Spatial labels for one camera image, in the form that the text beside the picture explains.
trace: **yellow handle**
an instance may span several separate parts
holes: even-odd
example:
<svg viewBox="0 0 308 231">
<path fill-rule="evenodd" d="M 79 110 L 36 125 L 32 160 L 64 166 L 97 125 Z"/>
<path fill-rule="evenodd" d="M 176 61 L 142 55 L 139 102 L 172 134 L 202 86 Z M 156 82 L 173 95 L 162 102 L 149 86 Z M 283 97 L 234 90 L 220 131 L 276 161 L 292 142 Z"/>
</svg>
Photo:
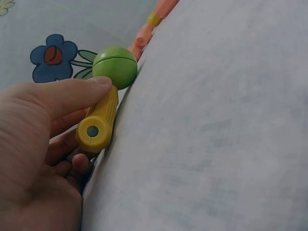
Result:
<svg viewBox="0 0 308 231">
<path fill-rule="evenodd" d="M 76 139 L 84 151 L 99 153 L 109 145 L 118 103 L 117 88 L 112 86 L 109 93 L 88 110 L 76 131 Z"/>
</svg>

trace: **red flower center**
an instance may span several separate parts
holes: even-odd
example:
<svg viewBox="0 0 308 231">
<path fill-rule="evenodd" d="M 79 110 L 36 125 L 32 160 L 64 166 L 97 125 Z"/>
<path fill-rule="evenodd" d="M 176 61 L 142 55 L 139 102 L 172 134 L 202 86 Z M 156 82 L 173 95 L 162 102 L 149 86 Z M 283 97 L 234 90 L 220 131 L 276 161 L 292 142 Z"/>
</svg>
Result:
<svg viewBox="0 0 308 231">
<path fill-rule="evenodd" d="M 57 65 L 62 62 L 62 51 L 56 46 L 48 47 L 44 53 L 44 62 L 48 65 Z"/>
</svg>

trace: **toy rattle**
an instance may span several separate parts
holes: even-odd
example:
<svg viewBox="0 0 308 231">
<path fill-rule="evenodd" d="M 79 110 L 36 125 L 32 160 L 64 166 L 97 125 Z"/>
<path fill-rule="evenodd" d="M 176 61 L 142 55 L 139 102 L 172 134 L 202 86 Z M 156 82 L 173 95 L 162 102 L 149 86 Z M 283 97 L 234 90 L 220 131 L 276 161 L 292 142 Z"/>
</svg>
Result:
<svg viewBox="0 0 308 231">
<path fill-rule="evenodd" d="M 94 59 L 93 76 L 106 76 L 112 80 L 109 93 L 92 106 L 86 117 L 78 124 L 76 139 L 86 152 L 99 153 L 110 144 L 116 107 L 119 102 L 118 90 L 127 88 L 137 76 L 137 60 L 126 48 L 110 47 Z"/>
</svg>

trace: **green ball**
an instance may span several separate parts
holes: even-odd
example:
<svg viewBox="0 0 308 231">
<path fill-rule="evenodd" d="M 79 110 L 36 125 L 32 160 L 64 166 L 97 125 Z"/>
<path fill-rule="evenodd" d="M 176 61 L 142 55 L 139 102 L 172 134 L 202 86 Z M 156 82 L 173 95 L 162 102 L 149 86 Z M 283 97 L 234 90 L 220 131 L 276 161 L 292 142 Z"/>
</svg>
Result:
<svg viewBox="0 0 308 231">
<path fill-rule="evenodd" d="M 137 76 L 137 60 L 126 48 L 110 47 L 101 51 L 93 62 L 93 76 L 107 76 L 118 90 L 127 88 Z"/>
</svg>

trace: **skin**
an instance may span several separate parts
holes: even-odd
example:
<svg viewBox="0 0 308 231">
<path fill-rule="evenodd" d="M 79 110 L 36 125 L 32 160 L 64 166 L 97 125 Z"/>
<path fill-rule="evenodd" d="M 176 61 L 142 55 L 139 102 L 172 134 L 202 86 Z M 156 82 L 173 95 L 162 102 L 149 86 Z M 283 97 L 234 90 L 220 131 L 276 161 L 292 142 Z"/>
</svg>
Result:
<svg viewBox="0 0 308 231">
<path fill-rule="evenodd" d="M 111 89 L 106 77 L 0 93 L 0 230 L 76 231 L 92 170 L 69 130 Z"/>
</svg>

